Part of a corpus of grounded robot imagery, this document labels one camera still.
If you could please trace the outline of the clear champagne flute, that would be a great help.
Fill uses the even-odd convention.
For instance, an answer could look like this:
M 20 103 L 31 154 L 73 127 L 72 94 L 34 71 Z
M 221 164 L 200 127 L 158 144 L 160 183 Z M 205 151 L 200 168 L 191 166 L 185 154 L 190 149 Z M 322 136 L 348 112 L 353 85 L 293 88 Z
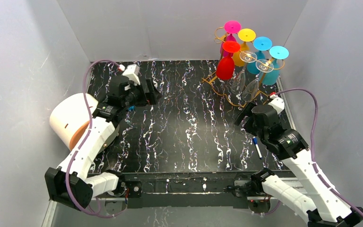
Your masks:
M 260 80 L 265 76 L 266 73 L 269 73 L 274 69 L 272 62 L 273 62 L 272 60 L 267 60 L 267 59 L 257 60 L 256 67 L 258 68 L 260 73 L 244 89 L 242 93 L 242 98 L 244 101 L 249 102 L 255 98 L 259 90 Z
M 251 51 L 241 51 L 239 58 L 243 62 L 242 70 L 236 75 L 232 83 L 232 92 L 236 95 L 241 94 L 245 87 L 245 70 L 248 63 L 253 63 L 257 60 L 257 55 Z

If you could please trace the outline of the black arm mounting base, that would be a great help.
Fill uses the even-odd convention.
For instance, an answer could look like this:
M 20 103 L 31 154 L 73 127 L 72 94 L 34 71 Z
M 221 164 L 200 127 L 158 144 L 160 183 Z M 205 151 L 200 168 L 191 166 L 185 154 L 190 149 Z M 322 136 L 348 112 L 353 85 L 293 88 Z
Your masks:
M 128 208 L 233 207 L 248 208 L 252 202 L 273 196 L 250 186 L 253 171 L 190 173 L 123 173 L 129 189 Z

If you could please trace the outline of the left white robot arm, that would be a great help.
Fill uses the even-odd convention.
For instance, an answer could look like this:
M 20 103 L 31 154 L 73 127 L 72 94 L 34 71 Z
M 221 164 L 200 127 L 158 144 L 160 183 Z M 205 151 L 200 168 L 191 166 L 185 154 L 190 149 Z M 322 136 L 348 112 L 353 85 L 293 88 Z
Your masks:
M 113 93 L 97 102 L 93 110 L 87 94 L 81 94 L 88 119 L 76 118 L 81 125 L 69 139 L 70 154 L 45 173 L 51 200 L 85 212 L 93 197 L 117 190 L 121 173 L 109 170 L 93 177 L 87 175 L 95 157 L 118 136 L 126 111 L 132 106 L 157 104 L 161 94 L 151 79 L 146 80 L 146 85 L 148 92 L 137 75 L 122 75 L 115 82 Z

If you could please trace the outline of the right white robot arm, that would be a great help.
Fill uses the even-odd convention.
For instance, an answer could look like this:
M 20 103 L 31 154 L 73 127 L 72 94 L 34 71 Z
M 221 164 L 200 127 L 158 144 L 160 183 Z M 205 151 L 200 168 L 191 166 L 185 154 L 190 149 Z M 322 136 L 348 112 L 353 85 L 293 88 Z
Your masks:
M 297 177 L 306 190 L 303 194 L 282 181 L 272 170 L 263 168 L 251 175 L 250 182 L 236 189 L 265 193 L 277 198 L 300 216 L 309 227 L 354 227 L 363 221 L 363 208 L 349 205 L 333 193 L 318 165 L 311 159 L 308 144 L 294 129 L 285 129 L 279 119 L 284 102 L 275 99 L 265 105 L 248 103 L 235 125 L 248 120 L 243 128 L 257 136 Z

